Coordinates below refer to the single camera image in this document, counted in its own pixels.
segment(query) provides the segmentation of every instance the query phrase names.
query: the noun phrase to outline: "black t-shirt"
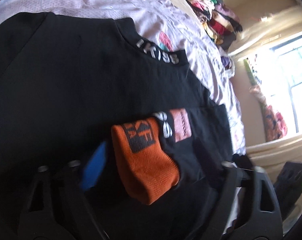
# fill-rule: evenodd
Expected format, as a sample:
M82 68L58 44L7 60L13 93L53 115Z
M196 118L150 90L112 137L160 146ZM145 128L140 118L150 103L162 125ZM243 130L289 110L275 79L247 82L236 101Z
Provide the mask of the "black t-shirt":
M38 166L83 158L110 138L112 125L214 105L185 51L163 51L139 36L130 18L11 17L0 25L2 215L16 220ZM221 143L231 154L230 138ZM186 239L204 223L216 192L204 178L144 206L125 193L109 154L88 197L112 239Z

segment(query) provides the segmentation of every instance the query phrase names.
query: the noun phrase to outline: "window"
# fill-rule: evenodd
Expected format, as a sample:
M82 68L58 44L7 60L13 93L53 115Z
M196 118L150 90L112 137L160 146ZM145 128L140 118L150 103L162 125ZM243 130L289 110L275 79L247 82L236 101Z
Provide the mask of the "window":
M296 132L302 131L302 36L271 49L287 83Z

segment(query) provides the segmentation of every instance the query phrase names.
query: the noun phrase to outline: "red cloth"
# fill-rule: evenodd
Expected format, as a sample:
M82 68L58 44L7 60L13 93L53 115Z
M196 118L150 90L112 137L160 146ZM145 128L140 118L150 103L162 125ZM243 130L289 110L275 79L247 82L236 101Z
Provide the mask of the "red cloth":
M268 142L283 138L287 135L287 126L283 116L279 112L275 113L271 105L265 110L265 127Z
M213 18L209 21L209 25L212 27L213 30L215 30L219 35L229 35L230 31L225 28L223 25L218 23Z

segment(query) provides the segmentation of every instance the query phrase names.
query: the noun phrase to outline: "sock logo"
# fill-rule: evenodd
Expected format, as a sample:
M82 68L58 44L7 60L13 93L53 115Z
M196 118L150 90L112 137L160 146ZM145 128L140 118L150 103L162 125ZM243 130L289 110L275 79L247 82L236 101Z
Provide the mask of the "sock logo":
M163 123L163 136L164 138L169 138L172 136L172 129L167 122Z
M131 151L137 153L155 143L152 126L146 120L122 125Z
M164 51L161 52L161 50L159 48L156 48L155 46L152 46L151 43L147 42L144 45L144 40L140 39L137 43L136 46L138 48L143 49L143 52L145 54L148 54L148 52L150 52L152 58L157 58L158 61L160 61L161 59L165 62L165 63L173 63L173 64L178 64L179 63L179 58L177 57L177 54L171 54L171 53L166 53Z
M153 113L153 116L155 116L160 121L166 121L167 120L167 114L164 113L164 112Z

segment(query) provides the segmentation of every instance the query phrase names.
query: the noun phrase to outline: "bed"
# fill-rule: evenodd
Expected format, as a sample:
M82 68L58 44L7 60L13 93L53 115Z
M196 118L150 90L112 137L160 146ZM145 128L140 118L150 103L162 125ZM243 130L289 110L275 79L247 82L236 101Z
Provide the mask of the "bed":
M131 17L137 32L161 49L185 49L190 69L210 90L211 99L226 106L233 152L245 154L240 106L221 54L185 0L1 0L0 24L19 12L53 12L82 18Z

